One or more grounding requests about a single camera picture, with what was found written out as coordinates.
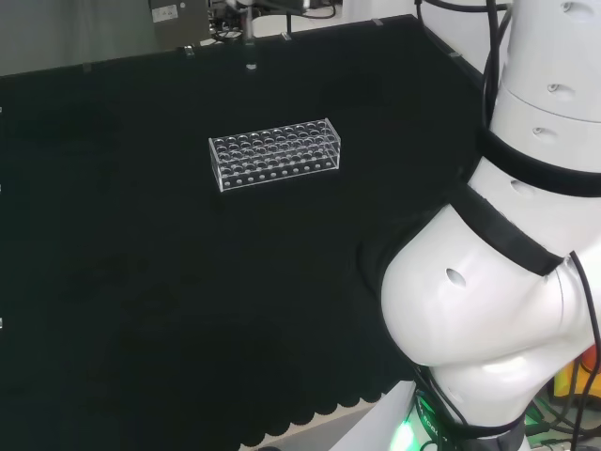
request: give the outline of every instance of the small hole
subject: small hole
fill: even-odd
[[[562,10],[576,22],[588,22],[594,18],[594,9],[585,2],[562,3]]]
[[[455,285],[456,287],[459,287],[459,288],[466,287],[466,279],[464,279],[463,275],[461,275],[459,272],[449,268],[447,270],[447,277],[453,283],[453,285]]]
[[[532,199],[536,195],[536,191],[532,186],[522,183],[519,180],[512,180],[511,187],[516,190],[520,195],[523,195],[527,199]]]

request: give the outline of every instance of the black strap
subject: black strap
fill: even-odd
[[[543,163],[515,150],[485,127],[478,130],[476,147],[501,171],[531,186],[573,197],[601,197],[601,174]]]
[[[429,396],[423,391],[417,389],[415,392],[415,408],[417,410],[422,426],[432,441],[443,445],[451,444],[451,441],[472,441],[479,440],[485,437],[500,436],[510,430],[519,428],[520,425],[524,425],[523,413],[515,421],[512,421],[508,425],[495,426],[495,427],[483,427],[483,426],[472,426],[462,425],[456,423],[452,418],[447,418],[445,415],[437,414],[434,410],[428,407],[427,402],[431,401]]]
[[[562,264],[563,258],[522,232],[470,186],[457,185],[449,203],[486,244],[525,270],[544,276]]]
[[[466,440],[459,443],[462,451],[517,451],[524,442],[526,424],[524,417],[508,432],[495,438]]]

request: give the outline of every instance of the black band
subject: black band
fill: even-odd
[[[522,232],[470,186],[457,185],[449,203],[486,244],[525,270],[544,276],[562,264],[563,258]]]
[[[443,448],[458,441],[464,443],[466,441],[475,441],[485,437],[501,436],[508,431],[524,426],[525,413],[508,425],[491,428],[458,424],[452,420],[445,419],[442,415],[437,415],[431,408],[428,408],[427,395],[421,390],[416,390],[415,392],[415,408],[420,417],[420,421],[422,422],[422,426],[430,439],[435,443],[439,443]]]
[[[480,154],[509,176],[555,194],[601,197],[601,174],[575,171],[535,160],[515,150],[485,127],[478,129]]]

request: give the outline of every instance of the black felt surface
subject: black felt surface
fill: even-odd
[[[413,18],[0,80],[0,441],[234,450],[409,371],[355,250],[473,163]],[[218,194],[208,138],[328,117],[342,169]]]

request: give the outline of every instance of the black cable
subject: black cable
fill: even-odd
[[[455,407],[455,405],[453,404],[453,402],[451,402],[451,399],[449,399],[444,394],[444,392],[440,388],[439,383],[436,382],[436,379],[434,379],[433,377],[431,377],[430,368],[428,368],[426,371],[428,372],[428,376],[429,376],[430,382],[432,383],[432,386],[436,389],[436,391],[438,392],[438,394],[442,398],[442,400],[444,402],[446,402],[446,404],[451,408],[451,410],[455,413],[455,415],[457,415],[457,418],[459,418],[459,420],[461,421],[461,423],[464,424],[464,425],[467,425],[468,422],[466,421],[465,416],[463,416],[461,414],[461,412],[459,411],[459,409],[457,407]]]
[[[455,3],[449,3],[449,2],[444,2],[442,0],[424,0],[426,3],[429,3],[430,5],[434,6],[434,7],[439,7],[439,8],[443,8],[443,9],[448,9],[450,11],[457,11],[457,12],[488,12],[487,7],[468,7],[465,5],[456,5]],[[508,4],[501,4],[501,5],[497,5],[497,11],[505,11],[507,9],[509,9],[510,5]]]
[[[499,33],[498,33],[498,38],[497,38],[497,42],[499,45],[499,48],[501,47],[503,38],[505,37],[505,33],[507,32],[507,28],[509,27],[509,23],[511,22],[512,19],[512,14],[513,11],[511,8],[507,9],[507,12],[505,13],[503,20],[501,21],[501,25],[499,25]],[[482,92],[483,92],[483,96],[482,96],[482,120],[483,120],[483,124],[486,128],[488,128],[488,126],[490,125],[490,120],[492,119],[492,112],[495,108],[495,99],[490,99],[490,93],[488,92],[488,87],[490,86],[491,82],[490,82],[490,58],[491,58],[491,53],[488,54],[488,58],[486,59],[486,65],[485,65],[485,73],[483,75],[483,87],[482,87]]]
[[[488,108],[494,108],[499,90],[499,15],[496,0],[486,0],[488,28],[490,34],[490,74],[486,80]]]
[[[574,402],[574,397],[576,396],[576,382],[578,379],[578,370],[580,368],[580,363],[582,362],[582,356],[579,356],[574,362],[574,369],[572,370],[572,380],[570,381],[570,391],[568,392],[567,399],[563,404],[562,411],[557,412],[553,409],[544,399],[539,399],[538,401],[550,412],[553,416],[555,416],[555,420],[553,420],[549,426],[551,428],[555,428],[561,423],[565,423],[567,426],[573,428],[574,423],[566,418],[568,412],[570,412],[570,408],[572,407],[572,403]]]
[[[425,0],[415,0],[415,2],[414,2],[415,9],[417,11],[417,20],[422,25],[424,32],[426,33],[427,37],[432,41],[432,43],[434,43],[434,45],[436,45],[441,52],[448,54],[449,53],[448,49],[445,49],[444,47],[442,47],[440,45],[440,39],[434,33],[432,33],[427,26],[425,26],[424,15],[422,13],[422,2],[423,1],[425,1]]]
[[[582,263],[580,262],[580,259],[578,258],[576,252],[570,253],[570,257],[574,262],[574,266],[576,266],[576,271],[578,272],[580,282],[582,283],[582,288],[584,289],[584,296],[586,298],[586,304],[589,307],[589,316],[591,317],[591,325],[593,326],[594,345],[597,351],[597,355],[594,358],[593,370],[591,371],[591,375],[586,381],[586,385],[584,386],[584,390],[582,391],[582,397],[580,398],[580,402],[578,404],[578,411],[576,413],[576,421],[574,422],[574,432],[572,434],[572,442],[570,449],[576,450],[580,433],[580,425],[582,423],[582,415],[584,414],[584,406],[586,404],[586,398],[591,392],[591,387],[593,386],[594,379],[599,372],[599,368],[601,367],[601,336],[599,336],[599,324],[597,323],[597,315],[594,311],[593,294],[591,293],[589,279],[586,276],[586,272],[584,271]]]
[[[293,16],[304,17],[305,19],[331,19],[332,17],[336,17],[336,12],[337,12],[335,0],[331,0],[330,6],[332,9],[332,12],[329,16],[309,16],[302,11],[298,11],[298,10],[292,9],[292,8],[282,7],[275,3],[271,3],[270,0],[256,0],[256,4],[260,5],[262,7],[276,9],[276,10],[282,11],[284,13],[292,14]]]
[[[430,440],[430,441],[428,441],[428,442],[426,442],[426,443],[424,443],[424,444],[422,445],[422,447],[420,448],[420,451],[424,451],[424,450],[425,450],[425,448],[426,448],[426,447],[427,447],[429,444],[436,444],[436,443],[435,443],[433,440]]]
[[[538,408],[538,406],[536,405],[536,403],[534,401],[530,403],[529,407],[538,414],[538,416],[540,417],[541,420],[545,419],[545,416],[543,415],[543,413],[541,412],[541,410]]]

